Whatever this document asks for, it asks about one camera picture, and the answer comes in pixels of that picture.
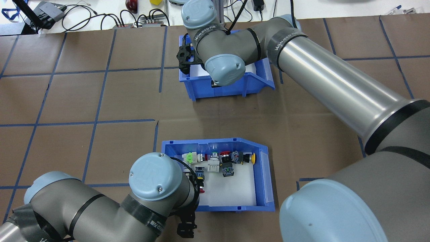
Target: black cable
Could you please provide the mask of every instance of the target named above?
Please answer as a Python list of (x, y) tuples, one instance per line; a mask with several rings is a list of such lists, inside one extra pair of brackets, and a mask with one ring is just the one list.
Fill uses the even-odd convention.
[(151, 18), (152, 18), (152, 19), (154, 19), (154, 14), (155, 14), (156, 12), (160, 12), (160, 13), (164, 14), (164, 16), (166, 17), (166, 20), (167, 20), (167, 24), (170, 26), (169, 17), (168, 17), (168, 16), (167, 16), (167, 14), (166, 14), (165, 12), (163, 12), (161, 9), (155, 9), (155, 10), (152, 12)]
[(114, 18), (114, 17), (112, 17), (110, 14), (106, 14), (106, 15), (104, 15), (104, 17), (101, 19), (101, 22), (100, 22), (100, 30), (103, 30), (103, 21), (104, 21), (104, 19), (105, 19), (106, 17), (111, 17), (111, 18), (115, 21), (116, 26), (118, 27), (118, 23), (117, 23), (117, 21), (115, 20), (115, 18)]
[(294, 18), (294, 3), (293, 3), (293, 0), (290, 0), (290, 3), (291, 3), (291, 19), (292, 19), (292, 22), (293, 22), (293, 27), (297, 28), (297, 25), (295, 24), (295, 18)]
[(240, 0), (236, 0), (236, 1), (234, 1), (234, 3), (232, 3), (232, 4), (228, 5), (228, 6), (225, 6), (224, 8), (226, 9), (226, 8), (228, 8), (228, 7), (231, 7), (231, 6), (233, 6), (233, 4), (235, 4), (236, 2), (241, 2), (241, 1), (240, 1)]
[(228, 34), (230, 34), (230, 33), (231, 33), (231, 30), (233, 29), (233, 27), (235, 26), (235, 24), (236, 24), (237, 20), (239, 19), (240, 14), (242, 13), (243, 9), (245, 8), (245, 5), (246, 5), (246, 2), (247, 2), (247, 1), (248, 1), (248, 0), (244, 0), (244, 1), (243, 1), (242, 6), (241, 6), (241, 7), (240, 7), (240, 9), (239, 9), (239, 12), (237, 13), (236, 17), (234, 18), (233, 22), (231, 23), (230, 27), (229, 27), (229, 28), (228, 28), (228, 30), (227, 30), (227, 33), (228, 33)]
[(278, 0), (275, 0), (275, 7), (273, 8), (273, 15), (272, 15), (272, 17), (274, 17), (275, 16), (275, 12), (276, 12), (276, 4), (278, 3)]
[(94, 13), (94, 14), (96, 14), (97, 15), (97, 12), (96, 11), (94, 11), (94, 9), (92, 9), (92, 8), (90, 8), (90, 7), (88, 7), (88, 6), (85, 6), (85, 5), (77, 5), (77, 4), (70, 4), (70, 5), (67, 5), (67, 6), (73, 6), (72, 8), (70, 8), (65, 14), (64, 14), (64, 17), (61, 19), (61, 25), (63, 26), (63, 29), (65, 29), (65, 30), (67, 30), (67, 31), (77, 31), (77, 30), (80, 30), (80, 29), (82, 29), (82, 28), (84, 28), (85, 26), (87, 26), (88, 24), (89, 24), (89, 20), (83, 25), (83, 26), (81, 26), (80, 28), (78, 28), (78, 29), (73, 29), (73, 28), (69, 28), (69, 29), (67, 29), (65, 26), (64, 26), (64, 20), (66, 19), (66, 16), (70, 13), (70, 11), (72, 11), (73, 9), (75, 9), (75, 8), (78, 8), (78, 7), (82, 7), (82, 8), (84, 8), (85, 10), (87, 10), (88, 11), (88, 13), (89, 13), (89, 16), (91, 17), (92, 16), (92, 14), (91, 14), (91, 11)]
[[(175, 160), (175, 161), (177, 161), (177, 162), (179, 162), (179, 163), (181, 163), (181, 164), (183, 164), (188, 170), (190, 170), (190, 172), (193, 175), (195, 181), (198, 181), (196, 173), (194, 172), (193, 169), (191, 169), (191, 167), (189, 165), (187, 165), (184, 161), (182, 161), (182, 160), (180, 160), (178, 158), (175, 158), (175, 157), (170, 157), (170, 158), (173, 159), (173, 160)], [(197, 183), (195, 184), (194, 188), (196, 189), (196, 192), (199, 192), (199, 189), (197, 187)]]
[(231, 19), (229, 17), (227, 17), (227, 15), (224, 15), (224, 17), (227, 18), (228, 21), (233, 22), (233, 21), (231, 21)]
[(131, 14), (131, 16), (135, 19), (135, 23), (137, 23), (137, 19), (136, 19), (136, 17), (133, 15), (133, 13), (132, 12), (130, 12), (130, 11), (128, 11), (128, 10), (126, 10), (126, 9), (123, 9), (123, 10), (121, 10), (121, 12), (120, 12), (120, 19), (121, 19), (121, 24), (123, 25), (123, 26), (125, 26), (124, 25), (124, 21), (123, 21), (123, 17), (122, 17), (122, 14), (123, 14), (123, 12), (128, 12), (128, 13), (130, 13)]
[(78, 25), (82, 24), (82, 23), (83, 23), (83, 22), (85, 22), (85, 21), (88, 21), (88, 20), (90, 20), (90, 19), (93, 19), (93, 18), (95, 18), (95, 17), (99, 17), (99, 16), (110, 16), (110, 17), (111, 17), (111, 18), (113, 18), (113, 19), (115, 20), (115, 22), (116, 22), (116, 19), (115, 19), (114, 17), (112, 17), (110, 14), (104, 14), (104, 13), (102, 13), (102, 14), (97, 14), (97, 15), (95, 15), (95, 16), (91, 16), (91, 17), (89, 17), (89, 18), (87, 18), (87, 19), (82, 20), (81, 22), (79, 22), (78, 24), (76, 24), (75, 26), (73, 26), (73, 27), (71, 27), (71, 28), (65, 29), (65, 31), (63, 31), (63, 33), (67, 32), (67, 31), (70, 31), (70, 29), (73, 29), (74, 27), (76, 27), (76, 26), (78, 26)]

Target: logo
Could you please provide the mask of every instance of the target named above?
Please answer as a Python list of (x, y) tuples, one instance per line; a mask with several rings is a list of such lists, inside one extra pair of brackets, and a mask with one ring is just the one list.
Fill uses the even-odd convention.
[(197, 41), (204, 33), (214, 28), (216, 28), (216, 25), (212, 25), (203, 29), (199, 34), (196, 34), (196, 36), (194, 36), (194, 41)]
[(151, 222), (149, 224), (152, 225), (154, 228), (156, 228), (159, 231), (163, 230), (163, 226), (161, 226), (161, 224), (159, 224), (159, 222), (155, 222), (154, 220), (151, 220)]
[(285, 43), (285, 41), (289, 40), (292, 36), (298, 34), (298, 32), (292, 33), (287, 35), (285, 38), (283, 38), (276, 46), (275, 50), (279, 50), (279, 48)]

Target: brown cardboard surface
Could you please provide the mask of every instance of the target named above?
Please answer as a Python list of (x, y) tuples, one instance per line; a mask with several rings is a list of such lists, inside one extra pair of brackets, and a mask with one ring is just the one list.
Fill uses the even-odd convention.
[(430, 58), (399, 59), (414, 98), (430, 100)]
[(3, 70), (4, 64), (12, 50), (13, 43), (15, 43), (15, 39), (16, 36), (4, 36), (0, 38), (0, 70)]
[(430, 15), (381, 16), (387, 36), (397, 56), (430, 55)]
[(40, 123), (94, 121), (104, 73), (55, 75)]
[(55, 71), (105, 70), (113, 35), (112, 30), (67, 33)]
[(98, 124), (85, 182), (128, 183), (133, 163), (153, 151), (156, 124), (155, 121)]
[(109, 72), (99, 120), (157, 118), (160, 70)]
[(160, 67), (163, 42), (159, 40), (163, 38), (164, 28), (118, 30), (109, 69)]
[(32, 124), (48, 88), (50, 76), (0, 80), (0, 124)]
[(392, 56), (378, 16), (327, 19), (327, 25), (341, 58)]
[[(400, 56), (401, 71), (377, 16), (326, 22), (341, 58), (352, 59), (348, 60), (350, 64), (406, 98), (410, 98), (407, 85), (416, 98), (430, 98), (430, 58), (414, 56), (428, 55), (428, 32), (423, 30), (428, 28), (429, 16), (382, 17), (390, 43)], [(235, 29), (252, 25), (238, 23)], [(310, 39), (332, 50), (323, 19), (306, 19), (301, 25)], [(290, 77), (280, 76), (273, 66), (275, 90), (264, 88), (246, 98), (228, 96), (192, 102), (178, 81), (179, 70), (174, 68), (178, 35), (185, 31), (183, 27), (167, 28), (163, 43), (165, 30), (117, 30), (110, 62), (112, 30), (68, 33), (62, 50), (64, 35), (46, 35), (49, 41), (39, 47), (50, 49), (45, 51), (44, 64), (37, 65), (40, 68), (21, 56), (39, 55), (33, 51), (33, 44), (26, 43), (38, 43), (41, 37), (19, 38), (6, 71), (28, 76), (0, 76), (0, 214), (7, 213), (11, 188), (17, 188), (12, 207), (23, 203), (25, 189), (14, 187), (23, 161), (19, 185), (27, 186), (52, 170), (81, 178), (89, 155), (85, 182), (101, 184), (104, 187), (97, 190), (120, 202), (130, 191), (126, 183), (133, 162), (154, 149), (161, 151), (162, 141), (241, 137), (269, 148), (276, 212), (197, 212), (194, 240), (281, 241), (279, 206), (296, 191), (296, 182), (300, 178), (326, 177), (362, 158), (357, 135)], [(3, 52), (8, 56), (13, 41), (0, 37), (0, 44), (6, 43), (0, 50), (0, 64), (6, 62)], [(163, 45), (164, 66), (169, 68), (161, 70)], [(56, 72), (100, 72), (54, 75), (36, 124), (51, 76), (34, 74), (50, 74), (59, 51)], [(30, 68), (23, 70), (21, 61), (29, 63)], [(108, 63), (110, 70), (105, 73)], [(178, 218), (170, 217), (157, 241), (189, 241), (176, 235), (178, 222)]]
[(0, 186), (14, 186), (33, 127), (0, 127)]
[(19, 185), (28, 186), (50, 171), (81, 178), (93, 125), (37, 127)]
[(64, 34), (21, 35), (5, 75), (52, 73)]

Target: light blue joint cover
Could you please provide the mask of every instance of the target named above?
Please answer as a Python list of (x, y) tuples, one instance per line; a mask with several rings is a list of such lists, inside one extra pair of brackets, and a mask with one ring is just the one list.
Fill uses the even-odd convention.
[(227, 86), (245, 74), (245, 62), (232, 54), (212, 56), (205, 63), (205, 69), (218, 86)]
[(143, 200), (157, 201), (174, 193), (182, 181), (182, 169), (168, 155), (153, 152), (132, 165), (129, 184), (133, 193)]
[(320, 179), (303, 186), (281, 206), (284, 241), (388, 242), (367, 204), (345, 185)]
[(64, 180), (64, 179), (77, 179), (76, 177), (73, 177), (69, 174), (66, 174), (61, 171), (51, 171), (44, 175), (41, 175), (39, 178), (34, 180), (33, 185), (31, 185), (24, 195), (24, 204), (29, 204), (31, 199), (38, 193), (40, 190), (42, 190), (47, 185), (54, 183), (56, 181)]
[(212, 22), (217, 12), (211, 0), (191, 0), (182, 7), (182, 20), (188, 29), (198, 29)]
[[(288, 23), (291, 24), (291, 26), (293, 25), (293, 18), (291, 17), (291, 14), (284, 14), (284, 15), (281, 15), (281, 16), (277, 16), (275, 18), (285, 19), (286, 21), (288, 21)], [(297, 26), (297, 28), (301, 31), (301, 25), (300, 25), (299, 21), (297, 21), (296, 18), (294, 18), (294, 19), (296, 20), (296, 26)]]

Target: yellow object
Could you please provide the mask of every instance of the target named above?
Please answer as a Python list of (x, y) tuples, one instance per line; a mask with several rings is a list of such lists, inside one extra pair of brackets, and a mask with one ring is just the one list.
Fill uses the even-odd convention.
[(163, 0), (149, 0), (149, 2), (153, 5), (159, 5)]
[(252, 164), (255, 164), (255, 153), (252, 154), (251, 162), (252, 162)]

